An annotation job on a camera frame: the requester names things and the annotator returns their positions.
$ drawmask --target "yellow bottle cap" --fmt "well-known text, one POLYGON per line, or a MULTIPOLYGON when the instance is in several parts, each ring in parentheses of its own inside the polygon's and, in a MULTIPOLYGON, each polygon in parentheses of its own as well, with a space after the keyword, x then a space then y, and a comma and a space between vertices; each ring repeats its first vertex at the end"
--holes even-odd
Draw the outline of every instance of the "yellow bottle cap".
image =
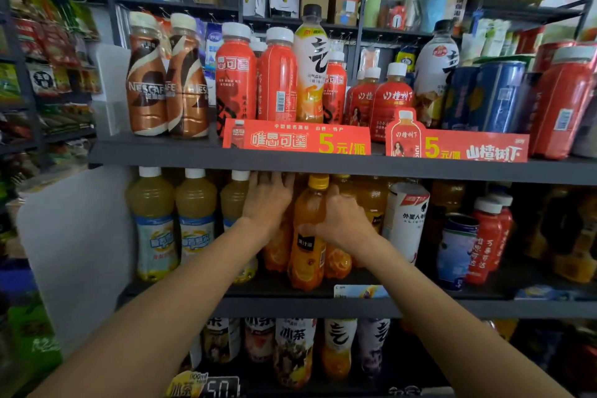
POLYGON ((327 189, 330 184, 330 176, 323 174, 311 174, 309 175, 309 187, 311 189, 324 190, 327 189))

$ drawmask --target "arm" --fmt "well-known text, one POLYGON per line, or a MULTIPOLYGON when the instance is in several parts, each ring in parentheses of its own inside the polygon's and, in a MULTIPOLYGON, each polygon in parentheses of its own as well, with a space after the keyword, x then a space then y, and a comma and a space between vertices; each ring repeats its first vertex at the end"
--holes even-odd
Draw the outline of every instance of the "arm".
POLYGON ((359 258, 381 281, 459 397, 570 398, 538 366, 421 273, 371 227, 354 198, 330 190, 311 232, 359 258))
POLYGON ((166 279, 114 314, 30 396, 159 398, 236 275, 280 226, 294 175, 257 185, 243 216, 166 279))

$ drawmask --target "forearm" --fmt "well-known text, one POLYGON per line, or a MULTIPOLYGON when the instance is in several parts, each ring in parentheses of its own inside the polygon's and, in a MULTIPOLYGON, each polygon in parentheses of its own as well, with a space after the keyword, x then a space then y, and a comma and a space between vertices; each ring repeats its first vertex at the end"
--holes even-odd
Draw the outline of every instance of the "forearm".
POLYGON ((262 242, 259 228, 239 219, 118 311, 32 396, 163 396, 193 338, 262 242))
POLYGON ((381 281, 460 397, 570 397, 558 383, 431 282, 381 236, 365 266, 381 281))

